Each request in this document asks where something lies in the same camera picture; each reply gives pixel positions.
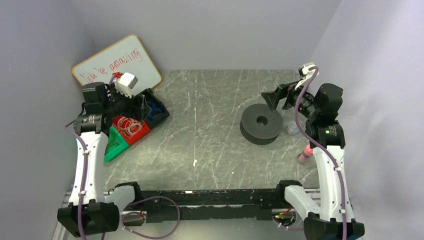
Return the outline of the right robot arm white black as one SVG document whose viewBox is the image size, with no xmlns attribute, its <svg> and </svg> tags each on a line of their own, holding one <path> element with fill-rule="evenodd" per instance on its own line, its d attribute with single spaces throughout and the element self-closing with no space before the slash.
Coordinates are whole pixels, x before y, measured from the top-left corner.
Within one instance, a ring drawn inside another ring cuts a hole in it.
<svg viewBox="0 0 424 240">
<path fill-rule="evenodd" d="M 282 109 L 295 108 L 295 116 L 306 118 L 300 131 L 309 140 L 315 160 L 320 202 L 316 203 L 300 185 L 287 185 L 284 199 L 303 222 L 303 232 L 308 240 L 357 240 L 365 235 L 365 226 L 356 220 L 345 180 L 345 135 L 337 121 L 342 105 L 343 89 L 324 83 L 315 95 L 305 87 L 295 88 L 296 82 L 281 84 L 274 91 L 261 96 L 271 110 L 281 100 Z"/>
</svg>

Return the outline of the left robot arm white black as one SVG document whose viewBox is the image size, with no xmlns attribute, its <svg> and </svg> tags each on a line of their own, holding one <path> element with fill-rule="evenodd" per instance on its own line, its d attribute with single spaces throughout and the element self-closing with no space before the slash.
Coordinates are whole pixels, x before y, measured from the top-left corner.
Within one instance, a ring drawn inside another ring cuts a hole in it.
<svg viewBox="0 0 424 240">
<path fill-rule="evenodd" d="M 114 232 L 122 222 L 125 207 L 141 200 L 137 182 L 120 183 L 105 196 L 104 158 L 113 119 L 135 117 L 140 121 L 151 108 L 142 93 L 125 96 L 115 83 L 92 82 L 82 87 L 82 111 L 71 122 L 77 142 L 77 163 L 71 196 L 57 211 L 57 220 L 76 238 Z"/>
</svg>

